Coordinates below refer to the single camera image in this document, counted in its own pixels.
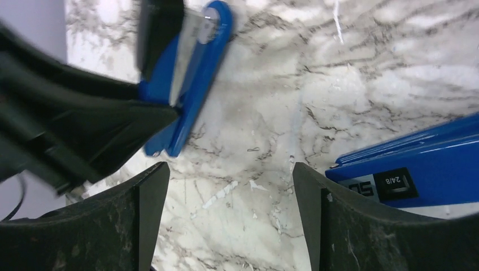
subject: blue plastic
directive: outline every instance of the blue plastic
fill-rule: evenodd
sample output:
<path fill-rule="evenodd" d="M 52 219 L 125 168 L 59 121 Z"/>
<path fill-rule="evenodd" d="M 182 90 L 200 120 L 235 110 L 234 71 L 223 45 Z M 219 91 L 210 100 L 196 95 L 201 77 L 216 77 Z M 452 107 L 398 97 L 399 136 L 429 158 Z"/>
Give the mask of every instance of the blue plastic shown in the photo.
<path fill-rule="evenodd" d="M 335 181 L 407 168 L 419 196 L 385 200 L 405 208 L 479 202 L 479 115 L 464 117 L 343 155 L 326 171 Z"/>
<path fill-rule="evenodd" d="M 169 156 L 177 157 L 196 121 L 233 26 L 232 13 L 226 3 L 213 1 L 205 8 L 209 7 L 216 9 L 220 16 L 216 37 L 205 45 L 197 42 L 176 105 L 181 115 L 177 121 L 145 144 L 146 155 L 151 156 L 166 150 Z M 168 104 L 177 48 L 178 37 L 168 45 L 158 60 L 151 81 L 140 82 L 142 100 Z"/>

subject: white marble surface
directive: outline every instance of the white marble surface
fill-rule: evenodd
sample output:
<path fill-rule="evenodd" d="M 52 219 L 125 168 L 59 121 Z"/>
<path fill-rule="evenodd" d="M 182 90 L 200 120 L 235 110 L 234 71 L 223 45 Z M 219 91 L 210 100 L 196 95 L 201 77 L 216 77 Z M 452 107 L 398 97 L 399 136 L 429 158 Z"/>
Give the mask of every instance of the white marble surface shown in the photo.
<path fill-rule="evenodd" d="M 136 0 L 66 2 L 69 62 L 136 82 Z M 155 267 L 310 270 L 291 161 L 324 171 L 345 152 L 476 112 L 479 2 L 341 0 L 343 43 L 335 0 L 227 2 L 235 35 L 180 157 L 139 152 L 92 192 L 166 160 Z"/>

